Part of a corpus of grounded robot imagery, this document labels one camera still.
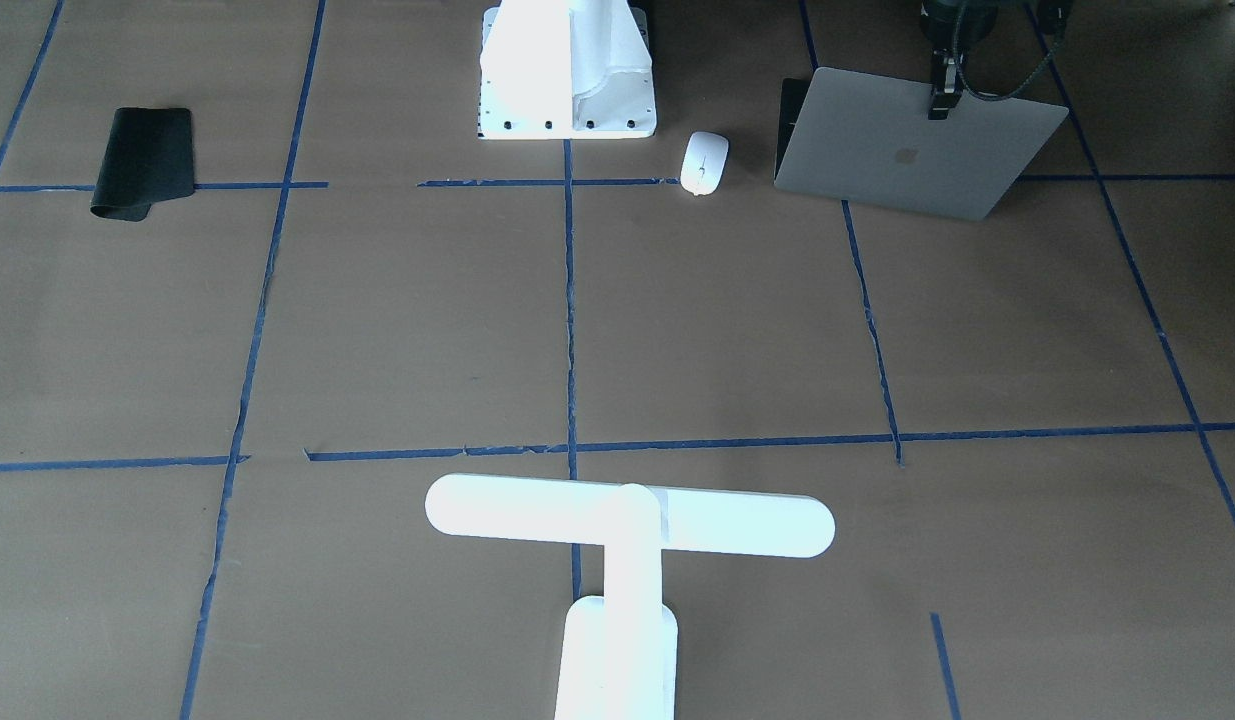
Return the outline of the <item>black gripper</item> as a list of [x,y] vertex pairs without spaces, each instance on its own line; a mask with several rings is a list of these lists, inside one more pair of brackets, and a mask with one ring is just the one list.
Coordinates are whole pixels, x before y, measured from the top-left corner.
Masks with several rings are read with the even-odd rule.
[[927,120],[946,120],[965,91],[963,56],[995,27],[1000,1],[923,1],[920,28],[931,44],[931,99]]

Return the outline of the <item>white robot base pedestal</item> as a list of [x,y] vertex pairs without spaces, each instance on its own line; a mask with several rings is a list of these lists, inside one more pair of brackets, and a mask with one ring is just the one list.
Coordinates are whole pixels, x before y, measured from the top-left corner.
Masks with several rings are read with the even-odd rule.
[[483,14],[477,137],[648,138],[658,127],[650,9],[501,1]]

